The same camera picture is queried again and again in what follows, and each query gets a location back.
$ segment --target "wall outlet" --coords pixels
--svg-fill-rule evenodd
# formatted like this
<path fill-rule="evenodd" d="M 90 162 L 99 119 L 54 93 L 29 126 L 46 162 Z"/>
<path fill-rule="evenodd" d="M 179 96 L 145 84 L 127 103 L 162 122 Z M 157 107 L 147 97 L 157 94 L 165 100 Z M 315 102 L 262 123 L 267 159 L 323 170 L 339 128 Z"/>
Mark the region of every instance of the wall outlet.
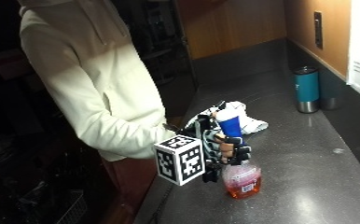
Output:
<path fill-rule="evenodd" d="M 315 45 L 323 49 L 324 48 L 324 41 L 321 35 L 321 12 L 313 12 L 313 27 L 315 27 Z"/>

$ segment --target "wall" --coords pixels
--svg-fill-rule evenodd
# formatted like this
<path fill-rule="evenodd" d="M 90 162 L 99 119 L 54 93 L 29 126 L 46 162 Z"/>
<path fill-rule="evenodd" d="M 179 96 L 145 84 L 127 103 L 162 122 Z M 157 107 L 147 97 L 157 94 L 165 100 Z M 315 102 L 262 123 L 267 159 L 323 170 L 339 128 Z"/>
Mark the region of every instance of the wall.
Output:
<path fill-rule="evenodd" d="M 345 77 L 351 39 L 351 0 L 283 0 L 288 38 Z M 313 12 L 323 17 L 323 42 L 315 46 Z"/>
<path fill-rule="evenodd" d="M 284 9 L 278 0 L 178 0 L 191 58 L 284 37 Z"/>

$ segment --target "blue cup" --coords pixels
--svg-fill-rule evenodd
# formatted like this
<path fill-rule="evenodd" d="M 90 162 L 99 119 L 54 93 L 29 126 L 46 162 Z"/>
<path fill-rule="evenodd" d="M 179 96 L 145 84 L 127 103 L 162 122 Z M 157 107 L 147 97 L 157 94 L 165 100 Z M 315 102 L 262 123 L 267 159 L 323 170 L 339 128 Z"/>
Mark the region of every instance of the blue cup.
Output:
<path fill-rule="evenodd" d="M 309 66 L 293 70 L 296 109 L 312 113 L 319 109 L 317 69 Z"/>

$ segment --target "hoodie sleeve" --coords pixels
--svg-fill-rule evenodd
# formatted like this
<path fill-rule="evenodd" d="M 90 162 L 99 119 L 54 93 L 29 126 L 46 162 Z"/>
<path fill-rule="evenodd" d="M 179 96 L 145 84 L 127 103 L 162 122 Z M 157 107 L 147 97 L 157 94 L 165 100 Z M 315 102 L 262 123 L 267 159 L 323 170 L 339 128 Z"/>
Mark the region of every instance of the hoodie sleeve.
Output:
<path fill-rule="evenodd" d="M 80 139 L 92 147 L 130 158 L 151 158 L 153 144 L 175 134 L 110 115 L 70 45 L 48 26 L 21 31 L 22 49 L 48 92 Z"/>

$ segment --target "pink liquid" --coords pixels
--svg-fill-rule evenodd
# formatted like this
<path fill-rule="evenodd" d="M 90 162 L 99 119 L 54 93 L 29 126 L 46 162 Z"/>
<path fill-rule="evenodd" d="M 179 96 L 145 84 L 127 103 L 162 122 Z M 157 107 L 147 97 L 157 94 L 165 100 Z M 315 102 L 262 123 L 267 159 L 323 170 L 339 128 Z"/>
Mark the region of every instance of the pink liquid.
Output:
<path fill-rule="evenodd" d="M 259 192 L 262 173 L 252 164 L 227 166 L 223 170 L 223 183 L 232 198 L 240 199 Z"/>
<path fill-rule="evenodd" d="M 246 183 L 244 186 L 226 186 L 226 188 L 232 198 L 242 199 L 259 192 L 260 184 L 262 177 L 259 176 L 258 179 L 254 179 L 252 182 Z"/>

